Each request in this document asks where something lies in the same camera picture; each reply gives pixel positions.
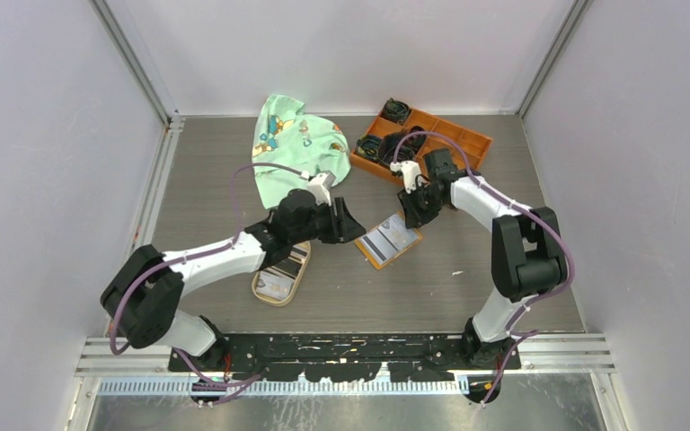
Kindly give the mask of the orange leather card holder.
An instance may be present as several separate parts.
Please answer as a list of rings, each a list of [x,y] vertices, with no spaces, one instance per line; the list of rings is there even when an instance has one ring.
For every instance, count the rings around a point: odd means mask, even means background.
[[[423,239],[418,229],[406,227],[403,212],[396,212],[354,241],[376,270],[387,267]]]

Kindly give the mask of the beige oval card tray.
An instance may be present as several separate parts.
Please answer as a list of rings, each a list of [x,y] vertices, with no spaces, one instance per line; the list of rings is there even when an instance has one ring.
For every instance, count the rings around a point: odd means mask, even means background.
[[[281,262],[257,272],[252,293],[261,302],[275,307],[289,304],[296,294],[311,256],[311,243],[301,242]]]

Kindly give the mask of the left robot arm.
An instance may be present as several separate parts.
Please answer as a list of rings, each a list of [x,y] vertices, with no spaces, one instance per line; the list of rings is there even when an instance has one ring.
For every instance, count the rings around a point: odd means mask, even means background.
[[[169,346],[191,357],[206,371],[226,359],[219,330],[206,318],[180,308],[191,292],[238,274],[254,273],[286,259],[302,242],[348,243],[366,229],[343,198],[319,203],[314,194],[295,189],[268,216],[234,237],[186,251],[160,252],[151,244],[137,248],[100,297],[112,318],[111,350]]]

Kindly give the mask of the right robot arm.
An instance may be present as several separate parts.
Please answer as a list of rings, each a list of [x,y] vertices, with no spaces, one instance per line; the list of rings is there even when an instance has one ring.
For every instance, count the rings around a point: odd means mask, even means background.
[[[512,346],[510,332],[530,304],[567,280],[567,260],[557,240],[558,220],[551,208],[519,205],[479,172],[457,167],[446,148],[427,153],[424,163],[390,165],[402,179],[398,198],[406,227],[422,227],[443,207],[452,207],[491,234],[494,287],[485,305],[465,324],[459,344],[465,362],[483,369]]]

